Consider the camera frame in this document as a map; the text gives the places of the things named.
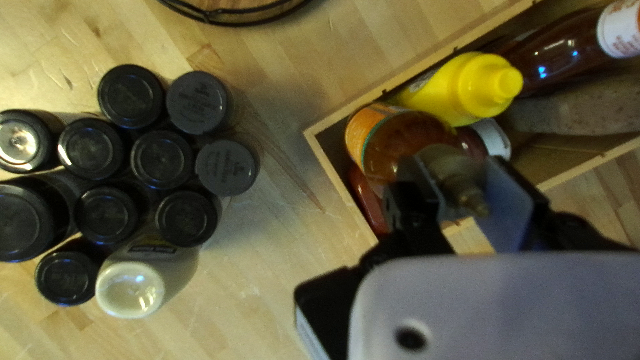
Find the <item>wooden crate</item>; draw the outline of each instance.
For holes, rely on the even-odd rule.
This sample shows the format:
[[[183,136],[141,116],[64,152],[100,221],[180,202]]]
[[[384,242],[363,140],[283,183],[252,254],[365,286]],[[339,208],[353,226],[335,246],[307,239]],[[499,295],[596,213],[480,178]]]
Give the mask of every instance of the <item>wooden crate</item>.
[[[528,0],[513,1],[510,7],[494,13],[477,27],[444,44],[425,58],[410,64],[400,74],[373,86],[368,92],[306,129],[305,138],[341,199],[353,210],[354,220],[360,229],[368,236],[374,236],[346,185],[347,171],[352,164],[343,137],[349,114],[363,104],[384,98],[387,93],[393,92],[395,88],[399,88],[421,72],[462,51],[477,49],[480,45],[503,34],[525,31],[576,9],[598,3],[601,2],[594,0],[544,0],[540,3]],[[510,132],[508,135],[513,143],[512,164],[542,191],[640,146],[640,133],[565,136]],[[448,224],[444,227],[444,233],[454,236],[472,223],[473,221],[467,219],[458,224]],[[463,246],[457,247],[454,244],[454,248],[458,252],[461,250],[464,252]]]

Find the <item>barbecue sauce bottle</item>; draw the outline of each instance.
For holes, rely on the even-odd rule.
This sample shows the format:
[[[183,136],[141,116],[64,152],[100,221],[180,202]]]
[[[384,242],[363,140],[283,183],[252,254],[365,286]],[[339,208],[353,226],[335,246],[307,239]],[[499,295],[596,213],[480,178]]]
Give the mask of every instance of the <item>barbecue sauce bottle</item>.
[[[640,54],[640,0],[579,10],[498,50],[524,77],[520,96],[549,90],[613,59]]]

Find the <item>black jar lid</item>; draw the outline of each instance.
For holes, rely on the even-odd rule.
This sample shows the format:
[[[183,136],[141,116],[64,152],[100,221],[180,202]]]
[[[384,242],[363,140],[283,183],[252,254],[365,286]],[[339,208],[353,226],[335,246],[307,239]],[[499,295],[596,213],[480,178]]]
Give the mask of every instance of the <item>black jar lid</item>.
[[[0,184],[0,261],[25,261],[53,246],[51,208],[28,188]]]
[[[76,224],[85,238],[98,244],[124,241],[136,230],[138,209],[125,192],[110,186],[82,195],[74,210]]]
[[[227,87],[204,71],[188,72],[177,78],[166,94],[171,122],[185,133],[201,135],[215,130],[230,117]]]
[[[258,169],[258,156],[244,144],[228,139],[206,145],[196,159],[200,182],[218,196],[235,196],[249,190]]]
[[[32,172],[53,156],[56,139],[39,116],[24,110],[0,113],[0,167],[16,174]]]
[[[156,227],[168,242],[180,247],[194,247],[207,241],[218,225],[215,207],[199,193],[175,192],[160,203]]]
[[[53,252],[36,267],[36,287],[54,304],[80,305],[95,294],[98,271],[98,266],[82,252]]]
[[[120,65],[102,77],[98,103],[116,125],[139,129],[151,125],[162,114],[164,90],[153,72],[138,65]]]
[[[176,133],[152,131],[133,145],[131,170],[152,188],[176,188],[193,173],[193,151],[187,141]]]
[[[102,180],[122,166],[124,145],[113,126],[99,119],[79,119],[69,124],[58,140],[58,157],[73,174]]]

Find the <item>bottle label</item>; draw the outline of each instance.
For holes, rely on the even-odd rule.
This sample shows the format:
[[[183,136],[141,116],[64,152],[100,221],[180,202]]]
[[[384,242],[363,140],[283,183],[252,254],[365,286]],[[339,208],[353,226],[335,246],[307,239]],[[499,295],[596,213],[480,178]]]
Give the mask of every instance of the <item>bottle label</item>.
[[[356,111],[350,118],[344,139],[351,159],[362,169],[362,156],[369,135],[389,117],[409,111],[400,106],[391,106],[384,102],[374,102]]]
[[[156,235],[144,235],[138,238],[127,250],[135,259],[168,259],[173,257],[178,248]]]
[[[638,15],[640,0],[618,0],[607,6],[598,19],[598,43],[612,58],[640,55]]]
[[[409,85],[409,92],[412,92],[412,93],[417,92],[421,88],[424,88],[424,85],[427,85],[429,80],[433,78],[433,76],[436,74],[436,72],[438,72],[438,70],[440,70],[440,68],[427,71],[423,75],[421,75],[419,78],[417,78],[413,83],[411,83],[411,85]]]

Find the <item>yellow mustard bottle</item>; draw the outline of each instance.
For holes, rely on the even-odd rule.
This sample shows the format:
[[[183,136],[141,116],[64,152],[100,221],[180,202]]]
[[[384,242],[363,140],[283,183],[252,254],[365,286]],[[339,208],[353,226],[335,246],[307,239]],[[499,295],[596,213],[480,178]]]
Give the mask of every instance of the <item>yellow mustard bottle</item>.
[[[391,102],[466,126],[502,113],[522,84],[522,74],[505,58],[472,51],[420,76]]]

